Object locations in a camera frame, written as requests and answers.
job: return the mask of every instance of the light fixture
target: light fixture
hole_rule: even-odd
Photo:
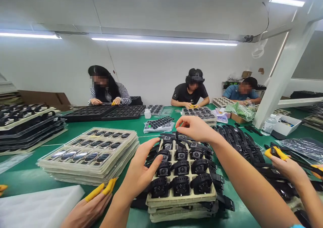
[[[298,0],[269,0],[269,2],[287,4],[287,5],[297,6],[297,7],[303,7],[305,3],[304,1],[298,1]]]
[[[195,42],[195,41],[165,41],[165,40],[134,40],[134,39],[113,39],[113,38],[92,38],[92,40],[101,41],[123,41],[123,42],[144,42],[144,43],[166,43],[166,44],[187,44],[187,45],[219,45],[219,46],[237,46],[236,43],[226,42]]]
[[[17,34],[17,33],[3,33],[3,32],[0,32],[0,36],[42,38],[42,39],[61,39],[61,37],[56,35],[56,34],[54,34],[54,35],[38,35],[38,34]]]

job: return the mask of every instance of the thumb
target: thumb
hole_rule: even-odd
[[[150,165],[149,169],[146,171],[145,173],[145,178],[149,179],[149,181],[152,180],[152,178],[154,177],[159,165],[161,164],[163,160],[163,156],[162,155],[158,155],[155,160],[152,162],[152,164]]]

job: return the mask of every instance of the woman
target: woman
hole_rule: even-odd
[[[93,79],[88,105],[108,103],[112,105],[129,105],[131,98],[122,83],[116,82],[111,73],[102,66],[94,65],[88,68],[88,74]]]
[[[177,85],[171,100],[172,106],[199,108],[210,102],[209,95],[203,84],[203,73],[200,69],[192,68],[188,72],[185,83]]]

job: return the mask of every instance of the hand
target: hand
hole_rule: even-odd
[[[224,138],[198,116],[182,116],[176,122],[176,130],[200,142],[216,142]]]
[[[273,166],[295,186],[309,180],[306,172],[292,159],[288,158],[284,161],[278,157],[271,156],[270,160],[273,162]]]
[[[111,197],[111,192],[108,195],[102,192],[89,202],[86,202],[85,198],[82,199],[65,218],[61,228],[90,227],[103,214]]]
[[[183,102],[183,106],[187,109],[191,109],[192,108],[192,104],[189,102]]]
[[[117,192],[122,194],[126,202],[131,202],[150,184],[155,175],[163,156],[158,155],[150,168],[144,166],[146,158],[151,148],[159,141],[159,138],[153,138],[141,144],[133,159],[130,162],[127,174]]]
[[[120,105],[120,98],[116,97],[114,101],[112,102],[112,105]]]
[[[93,105],[103,104],[99,99],[90,99],[90,102]]]

